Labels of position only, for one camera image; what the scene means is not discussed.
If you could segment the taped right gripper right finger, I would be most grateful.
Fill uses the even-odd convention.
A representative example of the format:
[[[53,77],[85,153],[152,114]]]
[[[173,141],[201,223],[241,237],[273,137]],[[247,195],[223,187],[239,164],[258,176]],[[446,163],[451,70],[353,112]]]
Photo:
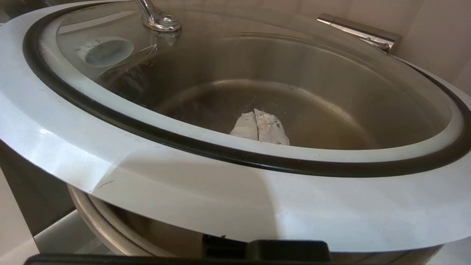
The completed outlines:
[[[254,109],[258,141],[276,145],[290,145],[281,121],[273,114]]]

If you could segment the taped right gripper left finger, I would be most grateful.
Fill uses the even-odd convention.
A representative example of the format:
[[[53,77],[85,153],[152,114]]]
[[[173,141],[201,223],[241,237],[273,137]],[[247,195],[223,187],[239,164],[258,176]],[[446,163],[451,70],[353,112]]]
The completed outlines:
[[[258,128],[254,112],[241,114],[230,135],[258,140]],[[202,257],[207,259],[244,259],[247,243],[227,239],[225,236],[202,237]]]

